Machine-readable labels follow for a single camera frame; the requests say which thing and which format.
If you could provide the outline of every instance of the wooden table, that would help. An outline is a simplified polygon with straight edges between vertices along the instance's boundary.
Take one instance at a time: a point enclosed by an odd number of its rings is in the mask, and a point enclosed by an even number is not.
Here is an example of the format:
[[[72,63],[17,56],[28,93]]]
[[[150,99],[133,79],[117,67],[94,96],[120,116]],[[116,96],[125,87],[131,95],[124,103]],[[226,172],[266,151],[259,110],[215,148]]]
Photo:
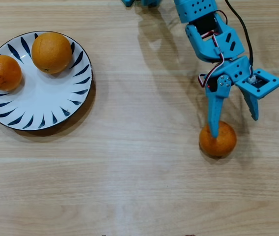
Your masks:
[[[230,0],[255,68],[279,76],[279,1]],[[247,49],[237,18],[223,0]],[[42,132],[0,125],[0,236],[279,236],[279,89],[251,119],[237,88],[222,119],[226,159],[202,154],[207,99],[172,0],[0,0],[0,45],[36,30],[77,40],[95,83],[67,122]]]

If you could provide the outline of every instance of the white plate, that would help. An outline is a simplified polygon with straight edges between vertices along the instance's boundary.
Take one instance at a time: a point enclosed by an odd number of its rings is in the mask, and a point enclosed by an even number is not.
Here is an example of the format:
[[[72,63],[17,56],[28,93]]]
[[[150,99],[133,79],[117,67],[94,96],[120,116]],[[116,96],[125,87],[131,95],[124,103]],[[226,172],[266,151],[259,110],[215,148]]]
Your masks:
[[[14,58],[23,81],[12,92],[0,91],[0,123],[18,130],[39,130],[57,125],[86,101],[92,81],[92,66],[85,50],[65,35],[72,46],[72,62],[63,72],[49,75],[32,62],[35,38],[46,31],[30,32],[0,47],[0,55]]]

